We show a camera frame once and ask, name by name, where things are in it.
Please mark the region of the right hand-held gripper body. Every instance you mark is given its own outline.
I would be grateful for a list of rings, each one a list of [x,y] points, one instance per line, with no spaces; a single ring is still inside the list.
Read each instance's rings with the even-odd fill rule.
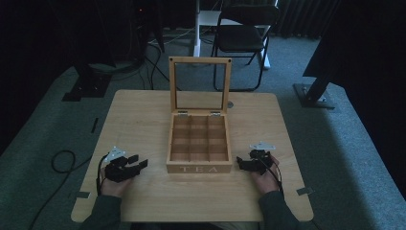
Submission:
[[[264,174],[274,164],[270,151],[274,150],[276,147],[274,145],[260,141],[257,144],[251,145],[250,148],[251,151],[249,155],[255,163],[255,172]]]

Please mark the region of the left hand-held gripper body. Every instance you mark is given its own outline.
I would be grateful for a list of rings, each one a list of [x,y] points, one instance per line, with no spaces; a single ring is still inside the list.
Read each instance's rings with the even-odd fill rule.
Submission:
[[[135,170],[136,165],[127,163],[128,157],[125,156],[126,151],[113,147],[107,153],[103,161],[107,164],[104,169],[105,176],[115,182],[122,182],[138,175],[140,172]]]

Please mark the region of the person's left hand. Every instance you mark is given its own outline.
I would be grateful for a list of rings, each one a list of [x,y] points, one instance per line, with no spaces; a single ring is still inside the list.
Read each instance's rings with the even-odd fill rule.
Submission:
[[[103,196],[122,197],[133,179],[127,179],[122,182],[115,182],[105,176],[104,169],[101,169],[101,194]]]

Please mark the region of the person's right hand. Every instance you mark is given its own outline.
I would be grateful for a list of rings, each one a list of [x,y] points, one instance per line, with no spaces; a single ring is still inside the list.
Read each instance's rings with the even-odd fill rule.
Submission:
[[[264,174],[258,172],[251,172],[251,178],[257,186],[259,192],[265,195],[270,192],[279,192],[281,190],[280,177],[279,177],[279,161],[272,156],[274,164]]]

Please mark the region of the wooden tea box with lid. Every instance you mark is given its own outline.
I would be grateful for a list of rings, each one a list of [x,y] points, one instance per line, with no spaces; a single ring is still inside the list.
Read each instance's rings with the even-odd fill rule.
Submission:
[[[223,71],[217,92],[185,91],[178,86],[190,66]],[[169,173],[229,173],[233,160],[228,128],[228,98],[232,61],[227,57],[170,57]]]

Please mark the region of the black stand with dark panel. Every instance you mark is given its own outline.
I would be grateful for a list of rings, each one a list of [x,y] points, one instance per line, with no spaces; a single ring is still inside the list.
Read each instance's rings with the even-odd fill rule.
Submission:
[[[329,83],[361,104],[406,98],[406,0],[340,0],[304,75],[315,79],[308,104]]]

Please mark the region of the black stand with flat base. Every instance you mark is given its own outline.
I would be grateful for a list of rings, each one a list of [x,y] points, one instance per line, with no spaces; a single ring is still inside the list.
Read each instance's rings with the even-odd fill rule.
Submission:
[[[82,98],[103,98],[112,76],[97,73],[88,64],[75,63],[74,68],[79,74],[78,79],[62,100],[79,102]]]

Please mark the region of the black folding chair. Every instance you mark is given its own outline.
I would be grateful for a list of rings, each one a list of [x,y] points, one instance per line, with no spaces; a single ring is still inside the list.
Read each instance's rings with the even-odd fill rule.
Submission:
[[[259,88],[271,29],[277,24],[280,9],[271,4],[229,6],[220,12],[214,34],[211,56],[218,57],[218,51],[227,54],[240,53],[243,58],[251,53],[249,65],[256,55],[263,53],[259,62],[259,78],[253,87],[235,88],[233,92],[252,92]]]

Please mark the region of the dark equipment rack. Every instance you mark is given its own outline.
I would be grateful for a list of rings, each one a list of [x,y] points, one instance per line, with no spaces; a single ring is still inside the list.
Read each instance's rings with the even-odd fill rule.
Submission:
[[[145,59],[148,39],[154,35],[159,50],[164,53],[163,4],[161,0],[124,0],[124,24],[118,33],[113,57],[116,60]]]

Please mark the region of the dark curtain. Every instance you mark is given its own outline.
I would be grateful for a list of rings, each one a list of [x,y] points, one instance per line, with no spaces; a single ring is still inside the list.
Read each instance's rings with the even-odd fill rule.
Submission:
[[[274,33],[281,37],[319,38],[339,3],[340,0],[278,0],[281,17]]]

